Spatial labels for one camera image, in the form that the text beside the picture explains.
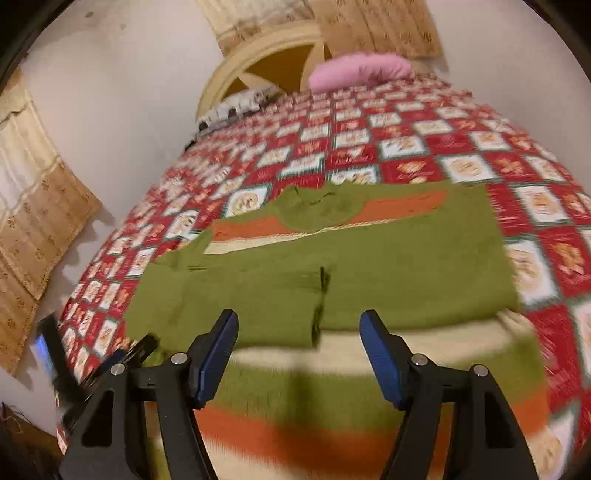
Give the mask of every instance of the blue gripper pad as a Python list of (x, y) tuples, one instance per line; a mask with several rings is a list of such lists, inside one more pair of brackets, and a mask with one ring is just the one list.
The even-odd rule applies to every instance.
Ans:
[(405, 401), (402, 390), (404, 375), (396, 363), (390, 345), (390, 337), (394, 335), (388, 333), (382, 320), (373, 310), (367, 310), (359, 319), (359, 334), (384, 398), (400, 410)]
[(215, 343), (211, 347), (199, 374), (199, 392), (197, 402), (205, 405), (211, 400), (222, 380), (228, 360), (238, 338), (238, 315), (232, 312), (226, 321)]

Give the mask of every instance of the knitted sweater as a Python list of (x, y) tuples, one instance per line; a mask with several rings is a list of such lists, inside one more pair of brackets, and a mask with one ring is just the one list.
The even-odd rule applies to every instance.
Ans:
[(238, 346), (311, 347), (366, 309), (416, 329), (517, 307), (485, 186), (345, 183), (216, 221), (148, 266), (125, 318), (130, 337), (183, 350), (231, 308)]

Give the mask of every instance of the headboard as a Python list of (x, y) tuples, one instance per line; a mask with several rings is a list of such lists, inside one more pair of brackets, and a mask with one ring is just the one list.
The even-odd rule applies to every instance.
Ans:
[(314, 67), (329, 58), (315, 21), (270, 28), (240, 44), (213, 72), (199, 100), (197, 117), (247, 88), (273, 84), (285, 93), (299, 92), (307, 87)]

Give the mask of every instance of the metal bolt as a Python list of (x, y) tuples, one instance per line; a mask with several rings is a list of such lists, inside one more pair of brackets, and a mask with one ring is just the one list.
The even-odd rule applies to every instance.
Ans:
[(422, 353), (415, 353), (411, 357), (411, 360), (413, 361), (413, 363), (415, 365), (418, 365), (419, 367), (427, 365), (427, 363), (429, 362), (429, 359), (425, 355), (423, 355)]
[(175, 365), (182, 365), (187, 361), (189, 357), (184, 352), (175, 353), (172, 357), (170, 357), (170, 361)]
[(488, 369), (484, 365), (474, 365), (474, 373), (479, 377), (485, 377), (488, 375)]
[(124, 364), (115, 364), (111, 367), (111, 373), (114, 376), (121, 375), (123, 372), (125, 372)]

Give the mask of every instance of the curtain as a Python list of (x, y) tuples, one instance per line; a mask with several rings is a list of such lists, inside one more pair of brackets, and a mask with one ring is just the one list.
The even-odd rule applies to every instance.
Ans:
[(334, 56), (354, 51), (408, 59), (442, 54), (425, 0), (311, 0), (311, 6)]
[(316, 20), (333, 56), (393, 52), (440, 57), (425, 0), (196, 0), (227, 56), (241, 42), (295, 20)]
[(0, 367), (9, 373), (52, 269), (99, 207), (57, 154), (17, 71), (0, 96)]

